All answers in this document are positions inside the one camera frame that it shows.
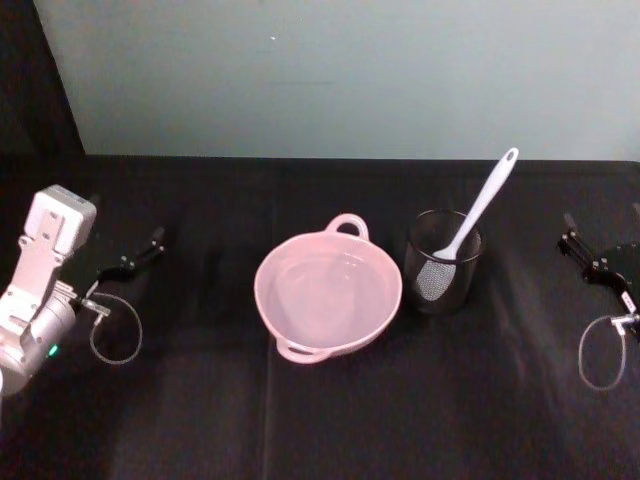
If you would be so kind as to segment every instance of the white utensil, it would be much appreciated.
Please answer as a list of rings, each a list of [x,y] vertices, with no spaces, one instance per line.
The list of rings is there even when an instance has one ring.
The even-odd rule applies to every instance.
[[[504,185],[504,182],[509,178],[509,174],[511,170],[513,170],[516,160],[518,160],[518,154],[519,151],[517,148],[512,148],[504,154],[494,167],[489,178],[487,178],[473,207],[471,207],[469,214],[460,226],[458,233],[453,237],[449,246],[435,252],[433,254],[434,257],[449,261],[456,259],[460,245],[462,245],[464,239],[467,238],[467,235],[487,208],[487,205],[489,205],[493,197],[495,197],[496,193],[498,193],[502,185]],[[447,288],[449,288],[455,273],[456,266],[453,264],[427,260],[418,275],[420,293],[426,300],[437,300],[444,294]]]

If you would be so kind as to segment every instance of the black table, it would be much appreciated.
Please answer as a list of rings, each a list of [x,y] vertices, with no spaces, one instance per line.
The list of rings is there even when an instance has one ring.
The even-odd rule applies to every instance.
[[[487,250],[465,307],[403,304],[356,354],[307,367],[276,352],[253,276],[285,239],[354,212],[399,264],[420,211],[467,210],[492,162],[90,157],[3,159],[0,280],[33,194],[101,195],[63,280],[89,281],[160,224],[167,254],[116,291],[138,308],[140,357],[108,367],[90,317],[3,403],[1,478],[640,478],[640,352],[621,385],[587,389],[577,345],[623,313],[555,244],[570,212],[593,243],[640,238],[634,163],[522,161],[481,219]],[[619,340],[594,333],[586,368],[615,374]]]

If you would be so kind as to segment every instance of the mesh cup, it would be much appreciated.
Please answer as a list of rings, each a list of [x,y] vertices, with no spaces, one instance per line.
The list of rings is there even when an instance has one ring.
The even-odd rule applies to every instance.
[[[409,228],[404,281],[409,299],[422,313],[452,313],[464,303],[484,250],[480,230],[471,229],[455,260],[442,260],[433,253],[449,245],[465,217],[453,210],[430,210],[418,215]]]

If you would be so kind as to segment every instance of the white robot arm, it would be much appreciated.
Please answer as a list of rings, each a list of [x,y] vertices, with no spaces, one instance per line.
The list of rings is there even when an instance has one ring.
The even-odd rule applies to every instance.
[[[18,240],[20,259],[0,298],[1,396],[20,391],[75,323],[77,295],[58,274],[87,241],[96,213],[92,203],[59,185],[35,195]],[[109,314],[94,302],[83,305]]]

